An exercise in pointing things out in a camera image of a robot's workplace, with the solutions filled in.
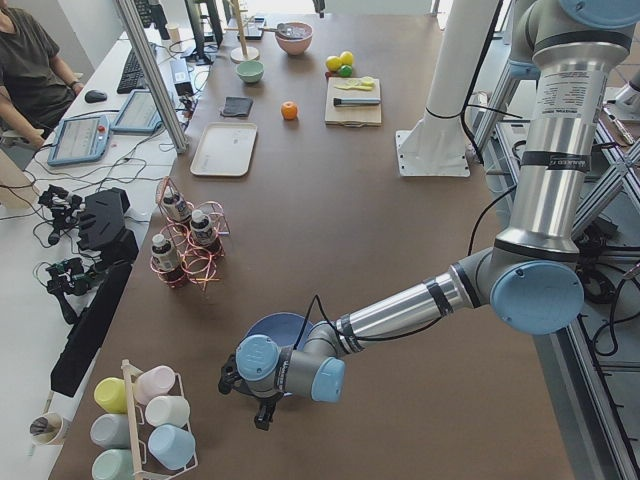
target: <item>folded cloth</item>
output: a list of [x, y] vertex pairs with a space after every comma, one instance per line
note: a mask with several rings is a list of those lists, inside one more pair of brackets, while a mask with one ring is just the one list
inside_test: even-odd
[[223, 117], [248, 117], [253, 99], [247, 97], [227, 97], [220, 112]]

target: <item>bottle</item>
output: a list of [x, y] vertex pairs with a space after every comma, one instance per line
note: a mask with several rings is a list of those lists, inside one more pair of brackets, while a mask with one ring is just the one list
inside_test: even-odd
[[220, 237], [209, 215], [202, 210], [194, 210], [191, 214], [191, 233], [197, 245], [209, 250], [215, 257], [222, 253], [222, 243]]
[[191, 208], [178, 192], [165, 190], [162, 204], [167, 211], [167, 216], [174, 222], [188, 223], [191, 220]]
[[171, 239], [158, 233], [151, 239], [151, 256], [153, 264], [159, 270], [160, 278], [171, 287], [180, 286], [186, 281], [178, 250]]

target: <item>white tray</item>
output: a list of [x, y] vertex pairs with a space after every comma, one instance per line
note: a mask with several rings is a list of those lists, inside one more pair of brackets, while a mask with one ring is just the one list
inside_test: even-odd
[[257, 133], [254, 123], [210, 123], [198, 143], [191, 173], [221, 177], [246, 174]]

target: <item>black t-shirt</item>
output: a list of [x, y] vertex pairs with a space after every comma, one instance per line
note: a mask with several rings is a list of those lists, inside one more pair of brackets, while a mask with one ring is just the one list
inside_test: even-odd
[[53, 129], [73, 102], [73, 92], [49, 67], [60, 48], [29, 13], [8, 8], [15, 33], [0, 32], [0, 85], [35, 128]]

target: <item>yellow cup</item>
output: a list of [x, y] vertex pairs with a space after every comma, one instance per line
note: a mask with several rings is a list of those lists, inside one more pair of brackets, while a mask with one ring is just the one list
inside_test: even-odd
[[93, 391], [93, 399], [107, 413], [127, 413], [127, 396], [122, 378], [102, 380]]

